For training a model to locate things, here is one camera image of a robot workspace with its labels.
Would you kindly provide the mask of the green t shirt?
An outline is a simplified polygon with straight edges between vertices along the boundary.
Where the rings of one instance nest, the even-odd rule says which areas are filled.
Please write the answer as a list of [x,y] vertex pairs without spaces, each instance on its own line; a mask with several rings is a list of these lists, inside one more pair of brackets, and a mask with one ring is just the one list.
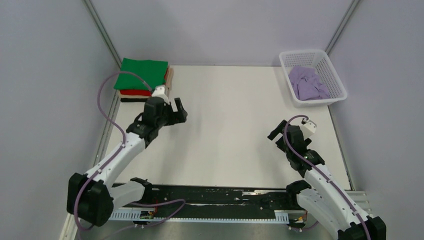
[[[152,89],[163,85],[169,63],[159,60],[135,60],[124,58],[120,68],[121,72],[131,72],[142,78]],[[120,73],[115,85],[115,90],[148,90],[144,83],[136,76]]]

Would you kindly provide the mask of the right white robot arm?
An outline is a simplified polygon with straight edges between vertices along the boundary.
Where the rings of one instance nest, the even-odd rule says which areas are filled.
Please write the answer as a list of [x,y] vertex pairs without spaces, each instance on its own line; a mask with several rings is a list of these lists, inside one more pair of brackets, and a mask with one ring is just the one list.
[[385,240],[385,222],[362,209],[337,183],[320,154],[309,148],[317,125],[306,115],[299,118],[299,125],[291,124],[295,116],[282,120],[268,135],[269,140],[281,135],[275,144],[302,177],[286,186],[286,204],[312,214],[335,240]]

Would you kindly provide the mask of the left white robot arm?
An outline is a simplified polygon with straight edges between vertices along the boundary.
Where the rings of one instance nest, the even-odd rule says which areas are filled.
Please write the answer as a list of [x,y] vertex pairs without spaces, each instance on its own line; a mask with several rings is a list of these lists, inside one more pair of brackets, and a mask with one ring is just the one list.
[[158,137],[160,129],[186,122],[188,113],[181,99],[177,97],[174,102],[176,110],[161,97],[148,98],[143,112],[127,127],[115,149],[84,174],[70,177],[66,203],[69,214],[101,227],[121,207],[133,202],[142,207],[152,203],[152,184],[146,179],[134,177],[127,183],[114,184],[129,163]]

